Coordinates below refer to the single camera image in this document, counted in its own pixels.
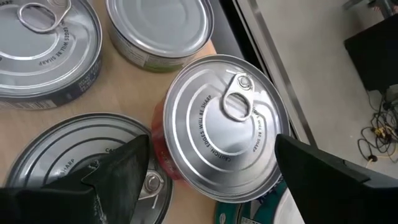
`ring pull tab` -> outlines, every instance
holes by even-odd
[[[164,179],[154,170],[148,170],[138,200],[157,196],[163,189]]]
[[[248,106],[244,117],[238,117],[230,113],[226,106],[226,99],[232,94],[241,96]],[[254,82],[253,79],[246,73],[238,73],[234,76],[226,93],[223,96],[223,109],[225,113],[235,121],[243,122],[250,118],[253,111],[254,101]]]
[[[67,15],[69,10],[72,7],[71,0],[34,0],[35,2],[30,2],[27,4],[23,4],[17,12],[19,21],[26,26],[31,31],[36,33],[44,34],[50,32],[58,27],[61,23],[62,19]],[[46,9],[49,13],[53,15],[54,23],[49,28],[39,28],[33,26],[31,23],[26,21],[23,17],[23,12],[28,7],[42,7]]]

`silver can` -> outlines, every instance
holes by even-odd
[[[287,189],[275,212],[274,224],[305,224],[293,196]]]
[[[26,28],[17,11],[24,0],[0,0],[0,108],[48,109],[82,95],[101,68],[102,31],[86,2],[72,8],[58,27],[45,34]],[[49,27],[47,11],[34,7],[24,19]]]
[[[256,67],[228,55],[184,67],[152,120],[155,152],[168,175],[228,203],[253,200],[278,183],[279,133],[290,129],[277,90]]]
[[[207,0],[106,0],[106,8],[115,48],[151,72],[179,70],[213,33]]]
[[[6,187],[48,184],[141,134],[149,135],[150,131],[138,121],[119,114],[91,113],[67,119],[44,131],[25,148],[7,177]],[[158,166],[152,152],[141,200],[131,223],[162,223],[172,192],[173,182]]]

